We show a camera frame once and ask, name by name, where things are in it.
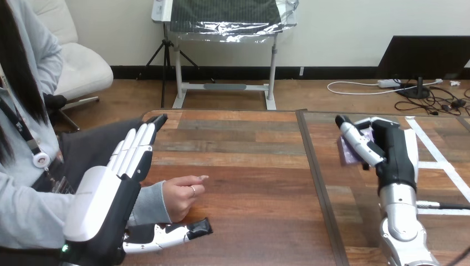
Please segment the person's hand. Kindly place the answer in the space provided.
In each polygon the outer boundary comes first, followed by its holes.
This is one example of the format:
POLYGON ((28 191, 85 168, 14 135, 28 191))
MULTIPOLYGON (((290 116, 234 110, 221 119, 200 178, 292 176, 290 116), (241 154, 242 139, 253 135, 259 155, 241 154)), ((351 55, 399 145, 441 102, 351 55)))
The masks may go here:
POLYGON ((167 180, 162 185, 164 203, 170 221, 182 221, 196 199, 205 192, 204 181, 209 176, 183 176, 167 180))

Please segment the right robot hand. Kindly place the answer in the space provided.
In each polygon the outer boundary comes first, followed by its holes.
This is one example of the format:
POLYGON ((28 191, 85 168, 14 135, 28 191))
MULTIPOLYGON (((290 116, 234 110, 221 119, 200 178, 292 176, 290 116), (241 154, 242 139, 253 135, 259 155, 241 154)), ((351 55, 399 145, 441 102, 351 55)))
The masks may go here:
POLYGON ((377 116, 352 122, 337 115, 335 123, 363 169, 375 168, 378 191, 395 183, 417 190, 418 154, 412 129, 403 130, 399 123, 377 116))

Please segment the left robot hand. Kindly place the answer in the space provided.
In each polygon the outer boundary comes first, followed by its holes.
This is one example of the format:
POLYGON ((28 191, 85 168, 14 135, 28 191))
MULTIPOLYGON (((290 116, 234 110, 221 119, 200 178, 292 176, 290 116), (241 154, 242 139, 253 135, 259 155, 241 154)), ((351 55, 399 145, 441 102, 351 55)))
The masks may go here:
POLYGON ((150 170, 156 134, 166 121, 162 114, 130 130, 106 166, 84 173, 65 220, 61 265, 120 265, 127 254, 157 252, 213 232, 208 219, 127 225, 150 170))

